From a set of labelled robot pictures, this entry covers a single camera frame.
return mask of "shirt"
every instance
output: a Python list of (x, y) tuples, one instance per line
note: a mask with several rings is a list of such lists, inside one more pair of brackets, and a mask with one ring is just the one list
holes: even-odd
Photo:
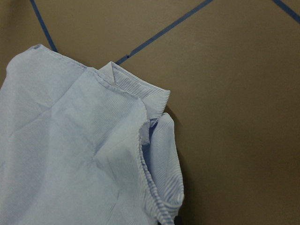
[(33, 46), (0, 90), (0, 225), (173, 224), (183, 183), (170, 92)]

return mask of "light blue shirt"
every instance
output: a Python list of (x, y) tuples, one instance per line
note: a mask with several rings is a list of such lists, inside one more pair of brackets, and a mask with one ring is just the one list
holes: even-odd
[(0, 225), (163, 225), (183, 201), (170, 92), (43, 45), (0, 90)]

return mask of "floor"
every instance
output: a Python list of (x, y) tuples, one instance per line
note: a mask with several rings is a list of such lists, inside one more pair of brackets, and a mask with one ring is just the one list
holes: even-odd
[[(59, 53), (95, 68), (125, 56), (122, 67), (171, 90), (183, 224), (298, 225), (300, 1), (206, 0), (131, 54), (202, 1), (36, 4)], [(0, 6), (2, 84), (16, 54), (50, 45), (30, 1)]]

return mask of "blue tape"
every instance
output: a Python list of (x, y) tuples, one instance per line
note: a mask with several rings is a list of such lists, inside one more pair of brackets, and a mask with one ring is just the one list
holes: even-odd
[(195, 14), (196, 12), (198, 12), (200, 9), (204, 8), (206, 5), (208, 5), (209, 3), (211, 3), (213, 0), (205, 0), (204, 2), (202, 2), (200, 5), (196, 6), (195, 8), (193, 8), (191, 11), (187, 12), (186, 14), (184, 14), (182, 17), (180, 17), (178, 20), (176, 20), (175, 22), (171, 23), (169, 26), (167, 26), (166, 28), (162, 29), (159, 33), (157, 33), (156, 35), (154, 35), (153, 37), (149, 38), (147, 41), (145, 41), (144, 43), (142, 43), (140, 46), (138, 46), (137, 48), (135, 48), (134, 50), (132, 50), (132, 52), (129, 55), (126, 55), (124, 57), (122, 57), (121, 59), (119, 59), (118, 61), (116, 61), (115, 63), (117, 65), (123, 63), (124, 61), (126, 61), (127, 59), (129, 59), (131, 56), (137, 54), (139, 51), (141, 51), (143, 48), (145, 48), (146, 46), (150, 45), (153, 41), (157, 40), (159, 37), (163, 36), (166, 32), (170, 31), (171, 29), (173, 29), (174, 27), (176, 27), (178, 24), (180, 24), (181, 22), (183, 22), (184, 20), (188, 19), (191, 15)]
[(48, 40), (48, 43), (49, 43), (50, 47), (52, 48), (53, 51), (58, 52), (57, 49), (56, 49), (56, 47), (55, 47), (54, 42), (52, 41), (52, 38), (51, 38), (49, 32), (47, 30), (47, 27), (46, 27), (46, 25), (45, 25), (45, 23), (44, 23), (44, 21), (42, 19), (42, 16), (39, 13), (39, 10), (38, 10), (38, 7), (37, 7), (35, 1), (34, 0), (30, 0), (30, 2), (32, 4), (34, 12), (36, 13), (37, 19), (38, 19), (38, 21), (39, 21), (39, 23), (40, 23), (40, 25), (41, 25), (41, 27), (43, 29), (43, 32), (44, 32), (44, 34), (45, 34), (45, 36), (46, 36), (46, 38)]
[(285, 3), (281, 0), (273, 0), (276, 5), (278, 5), (283, 11), (285, 11), (291, 18), (300, 23), (300, 16), (295, 13), (291, 8), (289, 8)]

